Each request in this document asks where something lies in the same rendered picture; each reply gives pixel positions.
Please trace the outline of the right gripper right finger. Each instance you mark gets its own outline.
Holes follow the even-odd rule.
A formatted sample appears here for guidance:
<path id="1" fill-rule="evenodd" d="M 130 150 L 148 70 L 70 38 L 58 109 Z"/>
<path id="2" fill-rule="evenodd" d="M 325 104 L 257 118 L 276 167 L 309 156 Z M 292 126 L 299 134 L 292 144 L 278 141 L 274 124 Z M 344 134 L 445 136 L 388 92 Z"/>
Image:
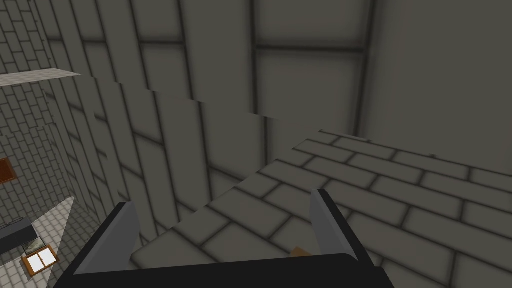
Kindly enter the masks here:
<path id="1" fill-rule="evenodd" d="M 324 189 L 310 194 L 309 218 L 323 255 L 346 254 L 364 267 L 374 267 L 367 250 Z"/>

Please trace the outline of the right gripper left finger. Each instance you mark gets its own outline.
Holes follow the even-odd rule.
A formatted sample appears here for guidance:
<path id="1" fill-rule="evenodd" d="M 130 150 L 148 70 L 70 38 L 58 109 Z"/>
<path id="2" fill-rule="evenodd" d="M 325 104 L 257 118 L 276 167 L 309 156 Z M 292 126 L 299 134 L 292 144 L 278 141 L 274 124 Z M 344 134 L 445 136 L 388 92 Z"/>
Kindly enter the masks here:
<path id="1" fill-rule="evenodd" d="M 121 202 L 72 262 L 72 274 L 125 271 L 140 233 L 133 202 Z"/>

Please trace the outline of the wooden framed window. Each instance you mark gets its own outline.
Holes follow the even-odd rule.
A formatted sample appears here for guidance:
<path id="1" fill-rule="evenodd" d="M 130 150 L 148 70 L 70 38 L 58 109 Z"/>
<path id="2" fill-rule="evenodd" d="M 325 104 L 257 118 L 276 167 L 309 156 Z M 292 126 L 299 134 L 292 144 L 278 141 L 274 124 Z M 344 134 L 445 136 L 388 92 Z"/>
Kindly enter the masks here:
<path id="1" fill-rule="evenodd" d="M 50 245 L 46 245 L 33 253 L 22 256 L 21 261 L 29 277 L 32 278 L 58 263 L 60 259 L 54 249 Z"/>

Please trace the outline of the brown wall picture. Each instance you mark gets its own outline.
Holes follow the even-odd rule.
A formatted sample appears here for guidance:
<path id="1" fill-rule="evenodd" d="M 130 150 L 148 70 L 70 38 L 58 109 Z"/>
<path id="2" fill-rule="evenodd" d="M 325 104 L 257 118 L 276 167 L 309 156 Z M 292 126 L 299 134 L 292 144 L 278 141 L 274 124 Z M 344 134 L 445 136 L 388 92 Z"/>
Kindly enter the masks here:
<path id="1" fill-rule="evenodd" d="M 0 158 L 0 185 L 16 180 L 17 174 L 7 157 Z"/>

